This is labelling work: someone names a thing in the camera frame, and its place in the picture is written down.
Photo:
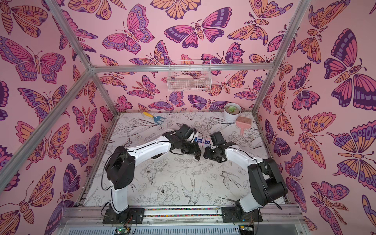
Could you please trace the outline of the blue pocket tissue pack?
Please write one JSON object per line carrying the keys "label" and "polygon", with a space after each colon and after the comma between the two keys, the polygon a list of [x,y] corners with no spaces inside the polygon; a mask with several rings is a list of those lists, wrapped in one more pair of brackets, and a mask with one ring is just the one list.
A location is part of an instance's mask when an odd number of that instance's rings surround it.
{"label": "blue pocket tissue pack", "polygon": [[203,145],[203,137],[197,136],[194,141],[199,143],[200,145]]}

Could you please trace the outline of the pink white tissue pack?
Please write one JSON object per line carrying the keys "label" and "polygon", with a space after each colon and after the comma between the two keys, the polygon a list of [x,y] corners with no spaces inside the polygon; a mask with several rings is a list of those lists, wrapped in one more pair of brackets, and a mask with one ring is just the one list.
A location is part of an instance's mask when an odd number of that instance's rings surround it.
{"label": "pink white tissue pack", "polygon": [[203,140],[203,147],[206,148],[206,147],[211,147],[212,145],[212,141],[211,141],[211,138],[210,137],[206,137],[204,140]]}

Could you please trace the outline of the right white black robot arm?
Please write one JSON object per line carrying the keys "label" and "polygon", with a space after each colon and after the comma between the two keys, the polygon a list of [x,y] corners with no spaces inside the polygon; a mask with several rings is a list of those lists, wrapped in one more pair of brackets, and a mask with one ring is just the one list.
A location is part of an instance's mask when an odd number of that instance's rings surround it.
{"label": "right white black robot arm", "polygon": [[218,163],[231,161],[248,173],[250,193],[236,201],[240,215],[251,213],[287,194],[287,186],[277,163],[247,152],[234,142],[227,142],[221,132],[210,135],[211,144],[205,148],[204,158]]}

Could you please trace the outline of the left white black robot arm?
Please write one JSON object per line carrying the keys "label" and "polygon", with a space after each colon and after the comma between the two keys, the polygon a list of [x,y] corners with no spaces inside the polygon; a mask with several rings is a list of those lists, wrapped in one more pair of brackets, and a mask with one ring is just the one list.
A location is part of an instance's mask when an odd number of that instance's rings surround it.
{"label": "left white black robot arm", "polygon": [[119,146],[108,159],[104,168],[111,182],[110,208],[115,214],[129,211],[128,186],[134,179],[135,168],[142,162],[160,154],[179,150],[180,154],[193,155],[199,161],[201,150],[195,141],[197,130],[183,124],[176,131],[163,133],[155,140],[136,147]]}

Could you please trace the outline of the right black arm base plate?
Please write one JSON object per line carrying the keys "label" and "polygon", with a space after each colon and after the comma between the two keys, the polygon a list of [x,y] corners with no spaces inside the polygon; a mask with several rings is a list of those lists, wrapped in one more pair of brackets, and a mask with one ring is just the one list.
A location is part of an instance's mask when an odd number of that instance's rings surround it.
{"label": "right black arm base plate", "polygon": [[244,212],[239,206],[222,207],[222,220],[224,223],[258,223],[263,222],[259,209]]}

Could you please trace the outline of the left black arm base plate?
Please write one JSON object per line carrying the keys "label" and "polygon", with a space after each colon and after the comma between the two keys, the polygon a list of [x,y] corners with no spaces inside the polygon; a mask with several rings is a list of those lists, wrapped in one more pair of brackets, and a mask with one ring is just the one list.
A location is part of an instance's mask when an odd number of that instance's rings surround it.
{"label": "left black arm base plate", "polygon": [[128,208],[121,213],[116,213],[115,210],[110,207],[106,210],[102,224],[142,224],[144,215],[144,208]]}

